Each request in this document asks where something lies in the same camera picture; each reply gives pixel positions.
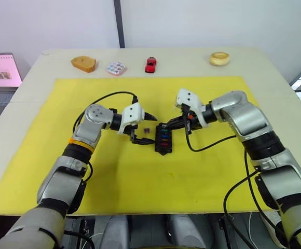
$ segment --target toy car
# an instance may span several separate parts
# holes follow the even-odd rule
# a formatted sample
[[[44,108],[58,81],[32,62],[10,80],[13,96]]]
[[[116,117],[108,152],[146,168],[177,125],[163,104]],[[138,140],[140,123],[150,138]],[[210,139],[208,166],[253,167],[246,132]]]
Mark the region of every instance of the toy car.
[[[153,73],[155,72],[155,66],[156,66],[156,59],[154,57],[149,57],[147,59],[147,64],[145,68],[146,73]]]

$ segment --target silver arm segment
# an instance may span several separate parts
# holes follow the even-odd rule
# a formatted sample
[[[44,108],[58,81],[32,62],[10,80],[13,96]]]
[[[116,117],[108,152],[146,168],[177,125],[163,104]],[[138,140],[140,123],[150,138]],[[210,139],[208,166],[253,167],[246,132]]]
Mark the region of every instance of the silver arm segment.
[[[41,184],[38,206],[17,220],[0,240],[0,248],[60,248],[65,216],[79,208],[86,187],[82,177],[101,137],[101,129],[124,131],[144,119],[145,111],[139,103],[126,107],[122,115],[101,105],[90,105],[85,110],[84,121]]]
[[[180,101],[176,101],[176,105],[181,106],[183,102],[189,107],[190,102],[196,101],[191,98],[199,99],[194,96],[181,89],[177,96]],[[284,148],[263,112],[248,102],[242,91],[214,99],[201,106],[199,111],[202,115],[196,115],[197,118],[202,116],[206,123],[230,124],[253,166],[260,172],[255,179],[264,201],[269,207],[280,210],[284,232],[291,246],[301,247],[301,168],[289,149]]]

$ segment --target black connector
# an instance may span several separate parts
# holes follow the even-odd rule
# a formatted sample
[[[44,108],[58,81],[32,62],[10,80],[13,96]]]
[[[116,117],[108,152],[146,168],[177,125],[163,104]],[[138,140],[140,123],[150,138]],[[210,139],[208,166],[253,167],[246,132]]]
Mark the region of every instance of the black connector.
[[[167,124],[159,123],[155,131],[155,151],[161,155],[172,153],[172,134]]]
[[[69,210],[67,211],[68,214],[73,214],[80,207],[81,200],[84,197],[85,188],[86,188],[86,182],[81,180],[77,193],[74,196],[72,203],[70,204]]]
[[[37,207],[55,210],[59,212],[63,218],[66,217],[67,210],[69,209],[69,205],[67,205],[64,201],[52,198],[42,199],[41,203],[39,203]]]
[[[212,104],[209,103],[209,104],[205,105],[205,108],[206,108],[206,110],[204,112],[202,112],[205,122],[212,123],[212,122],[217,121],[215,113],[213,112],[213,109],[212,109]]]
[[[117,114],[117,110],[116,110],[116,112],[114,112],[114,117],[110,129],[114,131],[118,131],[120,124],[121,124],[121,114]]]
[[[277,206],[275,200],[271,196],[268,188],[266,187],[266,184],[264,183],[264,181],[260,177],[260,175],[256,176],[254,180],[258,186],[259,193],[260,193],[261,197],[263,198],[263,201],[266,203],[266,205],[268,207],[270,207],[271,209],[275,209],[275,210],[278,209],[278,206]]]
[[[182,115],[187,117],[189,111],[190,107],[188,105],[182,104]]]
[[[77,144],[68,144],[62,156],[72,157],[81,162],[88,163],[92,154],[93,152],[83,146]]]
[[[133,99],[132,99],[132,104],[137,103],[138,102],[138,96],[134,95]]]
[[[252,160],[271,157],[285,150],[274,131],[244,141],[242,144]]]

